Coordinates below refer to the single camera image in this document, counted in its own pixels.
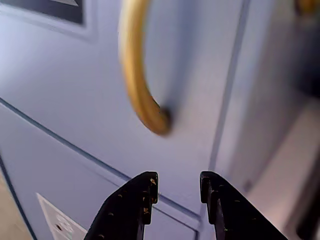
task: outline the door panel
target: door panel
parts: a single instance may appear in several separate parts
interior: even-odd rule
[[[112,173],[85,159],[0,105],[0,150],[12,186],[37,237],[52,239],[36,193],[89,229],[115,191]],[[195,232],[154,208],[145,239],[193,239]]]
[[[43,17],[32,24],[36,13],[32,23],[0,15],[0,98],[129,177],[157,171],[161,193],[198,214],[241,9],[241,0],[152,1],[146,79],[172,113],[166,137],[146,129],[128,100],[119,0],[96,1],[84,38]]]

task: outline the sticker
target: sticker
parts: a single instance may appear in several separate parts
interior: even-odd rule
[[[85,0],[0,0],[0,3],[84,24]]]
[[[36,196],[54,240],[83,240],[85,238],[87,230],[65,215],[39,193],[36,193]]]

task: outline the curved handle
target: curved handle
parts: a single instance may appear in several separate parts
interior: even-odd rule
[[[144,26],[150,0],[123,0],[119,24],[119,54],[127,92],[137,116],[152,132],[170,130],[167,112],[151,96],[144,71]]]

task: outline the light blue door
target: light blue door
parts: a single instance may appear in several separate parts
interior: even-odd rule
[[[30,138],[32,154],[23,158],[22,153],[11,156],[10,151],[6,155],[0,147],[34,232],[39,239],[48,234],[41,229],[36,191],[46,192],[50,202],[83,227],[89,226],[99,203],[114,187],[102,173],[85,173],[83,164],[109,172],[112,183],[113,178],[120,179],[117,186],[141,172],[157,171],[159,210],[186,227],[186,233],[198,231],[199,175],[211,162],[237,30],[244,27],[241,16],[248,1],[151,1],[144,67],[150,92],[172,115],[172,129],[166,136],[152,133],[140,122],[127,96],[118,52],[122,1],[46,2],[61,11],[37,8],[37,0],[0,0],[0,100],[20,115],[12,131],[19,125],[21,130],[12,137],[26,138],[26,143]],[[1,128],[10,123],[2,121]],[[32,130],[24,136],[19,132],[24,128]],[[1,141],[12,151],[25,145]],[[20,174],[22,166],[29,169]],[[57,185],[64,181],[70,185],[63,193]],[[96,184],[96,189],[83,190],[94,203],[72,204],[82,193],[77,183],[79,188]],[[105,192],[96,196],[103,186]],[[77,206],[87,204],[94,207],[79,212]],[[36,216],[31,216],[31,208],[37,209]]]

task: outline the brass door handle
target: brass door handle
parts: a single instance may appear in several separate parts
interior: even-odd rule
[[[144,70],[144,28],[150,0],[123,0],[119,23],[119,57],[131,105],[141,122],[152,132],[170,130],[167,112],[150,94]]]

